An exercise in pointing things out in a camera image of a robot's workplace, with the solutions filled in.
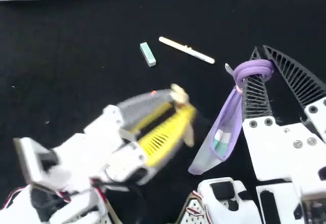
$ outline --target white robotic hand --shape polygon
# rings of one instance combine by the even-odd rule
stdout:
[[[112,224],[106,200],[96,189],[72,196],[68,201],[53,198],[44,191],[25,187],[9,207],[0,211],[0,222],[10,224]]]
[[[188,197],[176,224],[261,224],[258,208],[241,181],[202,181]]]

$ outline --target bolt hole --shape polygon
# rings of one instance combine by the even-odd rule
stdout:
[[[257,122],[256,122],[256,121],[251,121],[251,122],[249,123],[249,125],[250,125],[252,128],[255,128],[255,127],[257,127]]]
[[[318,109],[317,109],[316,106],[310,106],[310,107],[309,107],[309,112],[310,112],[310,113],[314,114],[314,113],[317,113],[317,111],[318,111]]]
[[[266,126],[271,126],[273,124],[273,121],[271,119],[266,119],[265,120],[265,125]]]

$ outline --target cable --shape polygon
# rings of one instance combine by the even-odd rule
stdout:
[[[17,194],[23,191],[25,187],[19,187],[16,188],[15,190],[11,191],[11,193],[8,195],[7,200],[5,201],[4,205],[2,206],[2,209],[7,209],[10,202],[13,200],[13,197]]]
[[[140,224],[143,221],[144,216],[147,212],[147,205],[146,205],[145,199],[141,193],[140,188],[136,184],[119,183],[119,182],[102,182],[99,180],[93,180],[92,187],[85,189],[81,192],[73,192],[73,193],[58,192],[58,193],[60,193],[60,195],[58,193],[56,193],[60,197],[60,199],[50,201],[50,202],[46,203],[45,205],[43,205],[42,208],[49,208],[53,205],[58,205],[58,204],[62,203],[62,200],[65,201],[66,203],[68,203],[69,202],[68,200],[70,200],[71,197],[86,193],[88,191],[93,190],[94,188],[96,188],[98,191],[100,191],[100,187],[102,187],[102,186],[126,187],[126,188],[128,188],[128,190],[130,192],[135,192],[136,195],[138,196],[137,206],[139,208],[135,224]]]

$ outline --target robotic hand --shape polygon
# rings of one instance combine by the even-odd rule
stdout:
[[[28,186],[0,211],[0,220],[119,223],[115,213],[108,213],[105,188],[126,191],[145,184],[174,156],[182,139],[192,146],[195,112],[184,90],[172,85],[109,105],[84,133],[56,148],[48,150],[28,137],[15,139]],[[13,220],[13,213],[22,210]]]
[[[186,200],[175,224],[261,224],[254,201],[241,181],[204,180]]]
[[[245,79],[242,128],[256,177],[287,181],[256,188],[264,223],[326,223],[326,85],[271,47],[255,57],[274,63],[308,118],[277,125],[263,77]]]

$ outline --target black table surface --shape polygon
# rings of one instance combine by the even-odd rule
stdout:
[[[97,118],[108,104],[171,83],[185,88],[200,112],[196,146],[183,147],[142,187],[144,223],[175,221],[188,194],[204,179],[241,180],[256,200],[256,180],[243,133],[224,163],[201,176],[187,169],[234,81],[225,71],[269,45],[325,77],[326,0],[68,0],[0,4],[0,199],[22,186],[14,137],[58,146]],[[215,58],[214,65],[158,41],[164,36]],[[149,68],[139,44],[157,60]],[[301,110],[281,79],[268,82],[281,123]],[[107,193],[124,223],[137,197]]]

